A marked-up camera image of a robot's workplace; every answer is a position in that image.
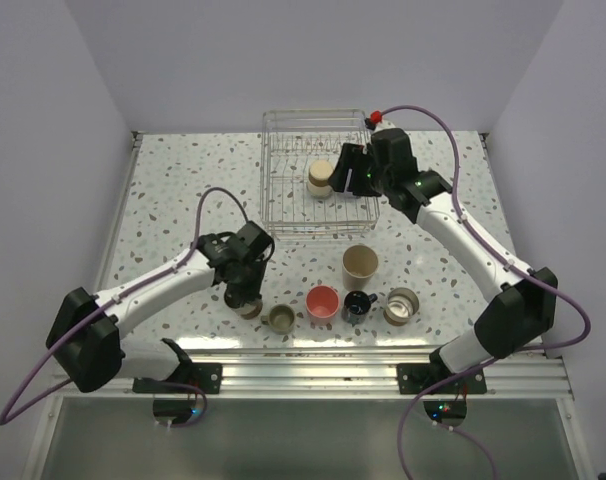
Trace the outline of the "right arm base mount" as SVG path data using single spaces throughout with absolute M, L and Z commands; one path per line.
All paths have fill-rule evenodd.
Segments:
M 435 363 L 399 363 L 396 381 L 401 395 L 482 395 L 488 392 L 480 366 L 453 374 Z

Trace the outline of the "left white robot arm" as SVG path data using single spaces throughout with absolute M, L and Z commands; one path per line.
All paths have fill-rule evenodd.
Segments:
M 232 311 L 258 313 L 274 249 L 272 237 L 249 221 L 236 233 L 200 236 L 179 256 L 121 286 L 96 294 L 79 287 L 64 297 L 46 346 L 83 393 L 116 378 L 138 381 L 141 393 L 197 387 L 198 368 L 176 341 L 138 343 L 130 334 L 179 300 L 219 284 Z

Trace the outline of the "coral pink cup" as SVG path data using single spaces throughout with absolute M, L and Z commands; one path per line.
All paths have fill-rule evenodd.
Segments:
M 309 290 L 305 306 L 313 324 L 327 325 L 333 321 L 339 310 L 340 298 L 334 288 L 318 285 Z

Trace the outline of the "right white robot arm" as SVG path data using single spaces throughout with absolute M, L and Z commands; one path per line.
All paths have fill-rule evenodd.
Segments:
M 395 210 L 453 255 L 487 302 L 470 330 L 430 354 L 426 387 L 451 392 L 463 382 L 465 371 L 503 359 L 551 329 L 557 277 L 512 255 L 497 259 L 502 245 L 455 207 L 447 180 L 419 168 L 410 138 L 401 129 L 379 130 L 366 145 L 343 144 L 329 184 L 335 192 L 358 197 L 386 196 Z

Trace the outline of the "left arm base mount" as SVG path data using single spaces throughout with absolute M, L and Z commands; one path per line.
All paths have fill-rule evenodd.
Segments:
M 181 394 L 193 393 L 197 388 L 206 395 L 219 394 L 222 379 L 221 363 L 192 363 L 180 365 L 166 380 L 135 379 L 132 391 L 137 394 Z

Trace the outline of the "black mug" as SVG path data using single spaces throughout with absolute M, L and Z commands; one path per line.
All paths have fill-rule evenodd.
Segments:
M 356 326 L 366 320 L 372 305 L 378 300 L 375 293 L 367 294 L 363 291 L 349 292 L 343 301 L 341 311 L 342 319 L 351 326 Z

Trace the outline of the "steel cup with brown band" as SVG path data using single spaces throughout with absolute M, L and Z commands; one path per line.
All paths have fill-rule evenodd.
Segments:
M 314 198 L 327 198 L 333 192 L 329 185 L 329 177 L 333 173 L 332 164 L 325 159 L 311 163 L 308 170 L 307 190 Z

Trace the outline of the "small olive mug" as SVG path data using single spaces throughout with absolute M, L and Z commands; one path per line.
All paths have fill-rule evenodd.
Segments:
M 295 319 L 294 310 L 285 304 L 275 305 L 261 316 L 261 322 L 279 335 L 289 334 L 294 329 Z

